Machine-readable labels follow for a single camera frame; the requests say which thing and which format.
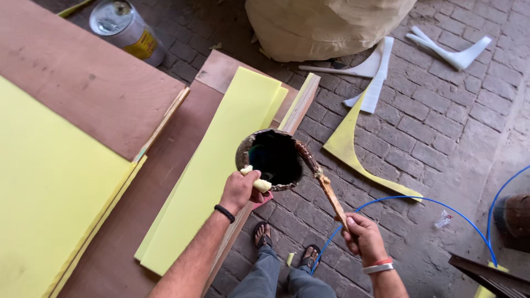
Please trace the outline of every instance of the wristband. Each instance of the wristband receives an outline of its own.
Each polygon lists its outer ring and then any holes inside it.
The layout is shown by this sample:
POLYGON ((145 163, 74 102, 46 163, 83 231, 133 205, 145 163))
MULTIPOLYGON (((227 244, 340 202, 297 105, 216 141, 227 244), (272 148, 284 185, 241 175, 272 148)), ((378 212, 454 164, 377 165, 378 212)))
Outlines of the wristband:
POLYGON ((381 261, 377 261, 377 262, 374 262, 373 264, 371 264, 370 266, 377 266, 377 265, 382 265, 382 264, 388 264, 388 263, 392 263, 394 260, 392 260, 391 257, 388 257, 384 260, 381 260, 381 261))
POLYGON ((382 264, 382 265, 375 265, 375 266, 366 267, 366 268, 363 268, 363 273, 364 274, 372 274, 372 273, 376 273, 376 272, 380 272, 380 271, 392 270, 392 269, 394 269, 394 266, 392 264, 393 263, 385 263, 385 264, 382 264))
POLYGON ((234 221, 235 221, 235 216, 232 215, 232 213, 230 213, 230 211, 226 210, 223 206, 221 205, 215 205, 214 207, 215 210, 223 213, 226 217, 228 217, 228 219, 230 220, 230 223, 233 224, 234 221))

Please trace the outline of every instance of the foot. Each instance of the foot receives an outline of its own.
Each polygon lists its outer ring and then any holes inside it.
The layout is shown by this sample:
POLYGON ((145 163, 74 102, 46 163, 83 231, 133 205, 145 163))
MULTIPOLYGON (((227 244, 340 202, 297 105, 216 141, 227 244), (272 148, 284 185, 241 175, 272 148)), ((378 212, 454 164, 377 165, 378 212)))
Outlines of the foot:
POLYGON ((319 253, 312 247, 308 247, 306 250, 305 250, 305 255, 303 256, 302 260, 306 259, 306 258, 311 258, 313 261, 311 262, 311 264, 313 264, 317 257, 319 256, 319 253))
POLYGON ((261 225, 259 227, 259 229, 256 231, 256 235, 254 235, 254 242, 256 244, 256 246, 258 246, 258 243, 261 241, 263 241, 263 234, 269 236, 270 238, 270 225, 266 224, 266 225, 261 225))

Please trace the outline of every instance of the metal can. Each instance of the metal can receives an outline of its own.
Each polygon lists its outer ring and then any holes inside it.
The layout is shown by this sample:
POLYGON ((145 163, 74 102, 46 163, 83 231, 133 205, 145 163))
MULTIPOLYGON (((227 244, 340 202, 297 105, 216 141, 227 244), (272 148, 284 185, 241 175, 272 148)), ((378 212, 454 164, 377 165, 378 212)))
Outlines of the metal can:
POLYGON ((160 41, 134 6, 126 0, 104 0, 89 18, 97 35, 127 53, 158 66, 165 56, 160 41))

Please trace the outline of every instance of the blue wire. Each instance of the blue wire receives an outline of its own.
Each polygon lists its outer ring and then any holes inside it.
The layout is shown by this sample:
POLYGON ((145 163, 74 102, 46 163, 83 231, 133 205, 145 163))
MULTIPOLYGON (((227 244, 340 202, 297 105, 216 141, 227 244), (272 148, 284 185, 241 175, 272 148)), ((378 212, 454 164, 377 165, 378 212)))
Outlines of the blue wire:
MULTIPOLYGON (((491 255, 491 260, 493 262, 493 264, 495 265, 495 267, 497 267, 497 258, 495 257, 495 253, 493 252, 493 249, 491 247, 491 216, 493 214, 493 208, 495 206, 495 202, 497 201, 497 199, 499 198, 499 195, 501 193, 501 191, 504 189, 504 187, 506 187, 506 185, 508 185, 508 183, 510 183, 515 177, 519 176, 519 174, 521 174, 522 172, 526 171, 530 169, 530 165, 528 165, 527 167, 525 167, 524 169, 520 170, 519 172, 517 172, 515 175, 513 175, 510 179, 508 179, 508 181, 506 181, 506 183, 504 183, 504 185, 502 185, 502 187, 499 189, 499 191, 497 192, 497 194, 495 195, 495 198, 493 199, 493 201, 491 202, 491 206, 490 206, 490 209, 489 209, 489 212, 488 212, 488 229, 487 229, 487 238, 484 237, 484 235, 482 234, 482 232, 480 232, 479 228, 476 227, 476 225, 474 223, 472 223, 467 217, 465 217, 462 213, 456 211, 455 209, 445 205, 444 203, 441 203, 441 202, 438 202, 436 200, 433 200, 433 199, 429 199, 429 198, 422 198, 422 197, 414 197, 414 196, 394 196, 394 197, 386 197, 386 198, 381 198, 381 199, 377 199, 377 200, 373 200, 373 201, 370 201, 368 203, 365 203, 363 205, 361 205, 359 208, 357 208, 355 210, 355 212, 358 212, 359 210, 361 210, 362 208, 370 205, 370 204, 373 204, 377 201, 381 201, 381 200, 387 200, 387 199, 393 199, 393 198, 417 198, 417 199, 423 199, 423 200, 427 200, 427 201, 431 201, 431 202, 434 202, 434 203, 438 203, 444 207, 447 207, 451 210, 453 210, 454 212, 456 212, 458 215, 460 215, 461 217, 463 217, 469 224, 471 224, 473 226, 473 228, 475 228, 475 230, 479 233, 480 237, 482 238, 482 240, 484 241, 484 243, 486 243, 486 246, 488 247, 489 251, 490 251, 490 255, 491 255)), ((318 261, 320 260, 320 256, 322 256, 322 254, 324 253, 324 249, 326 249, 326 247, 328 247, 328 245, 330 244, 331 240, 333 239, 333 237, 335 237, 335 235, 337 234, 337 232, 342 228, 342 225, 339 225, 339 227, 333 232, 333 234, 331 234, 330 238, 328 239, 328 241, 326 242, 326 244, 324 245, 324 248, 322 249, 322 251, 320 252, 319 256, 317 257, 316 261, 315 261, 315 264, 313 265, 313 268, 311 268, 311 275, 313 275, 313 272, 315 271, 315 268, 316 268, 316 263, 318 263, 318 261)))
MULTIPOLYGON (((422 198, 422 197, 415 197, 415 196, 393 196, 393 197, 386 197, 386 198, 381 198, 381 199, 377 199, 377 200, 373 200, 373 201, 370 201, 370 202, 367 202, 363 205, 361 205, 359 208, 357 208, 355 210, 355 212, 358 212, 359 210, 361 210, 362 208, 370 205, 370 204, 373 204, 375 202, 378 202, 378 201, 382 201, 382 200, 387 200, 387 199, 393 199, 393 198, 417 198, 417 199, 423 199, 423 200, 427 200, 427 201, 431 201, 431 202, 434 202, 434 203, 438 203, 444 207, 447 207, 449 209, 451 209, 452 211, 456 212, 458 215, 460 215, 461 217, 463 217, 469 224, 471 224, 473 226, 473 228, 475 228, 475 230, 479 233, 480 237, 482 238, 482 240, 484 240, 484 243, 486 243, 486 246, 488 246, 488 249, 490 250, 490 254, 491 254, 491 260, 493 262, 493 264, 495 265, 495 267, 497 266, 497 259, 495 257, 495 253, 493 252, 493 249, 491 248, 491 245, 488 243, 488 241, 486 240, 486 238, 484 237, 484 235, 482 234, 482 232, 480 232, 479 228, 476 227, 476 225, 474 223, 472 223, 467 217, 465 217, 462 213, 456 211, 455 209, 445 205, 444 203, 441 203, 441 202, 438 202, 436 200, 433 200, 433 199, 429 199, 429 198, 422 198)), ((313 265, 313 268, 311 268, 311 275, 313 275, 313 272, 315 271, 315 268, 316 268, 316 263, 320 260, 320 256, 322 256, 322 253, 324 252, 324 249, 326 249, 326 247, 328 247, 329 243, 331 242, 331 239, 333 239, 333 237, 335 236, 335 234, 342 228, 342 225, 340 225, 336 230, 335 232, 331 235, 331 237, 328 239, 328 241, 326 242, 326 244, 324 245, 324 248, 322 249, 322 251, 320 252, 319 256, 317 257, 316 261, 315 261, 315 264, 313 265)))
POLYGON ((522 172, 526 171, 528 168, 530 168, 530 165, 527 166, 526 168, 520 170, 515 175, 513 175, 510 179, 508 179, 508 181, 506 181, 506 183, 504 183, 504 185, 499 189, 499 191, 495 195, 495 198, 493 199, 493 202, 491 202, 490 210, 488 212, 488 231, 486 232, 487 237, 488 237, 488 244, 489 245, 491 245, 491 215, 493 214, 493 207, 495 205, 495 202, 499 198, 500 192, 504 189, 504 187, 506 185, 508 185, 508 183, 510 183, 510 181, 512 181, 515 177, 519 176, 519 174, 521 174, 522 172))

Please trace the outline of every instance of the hand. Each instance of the hand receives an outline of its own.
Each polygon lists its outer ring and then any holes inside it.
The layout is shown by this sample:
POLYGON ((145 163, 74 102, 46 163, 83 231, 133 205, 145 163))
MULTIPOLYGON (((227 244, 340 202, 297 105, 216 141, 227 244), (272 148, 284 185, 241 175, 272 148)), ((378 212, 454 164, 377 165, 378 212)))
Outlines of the hand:
POLYGON ((243 176, 240 171, 233 172, 226 179, 225 189, 219 205, 235 216, 245 207, 249 199, 254 203, 263 203, 265 201, 263 196, 268 194, 262 194, 252 186, 254 181, 258 180, 260 176, 261 172, 258 170, 250 171, 246 176, 243 176))
POLYGON ((357 213, 346 213, 349 233, 342 230, 342 237, 354 255, 363 258, 363 267, 388 258, 385 243, 377 225, 357 213))

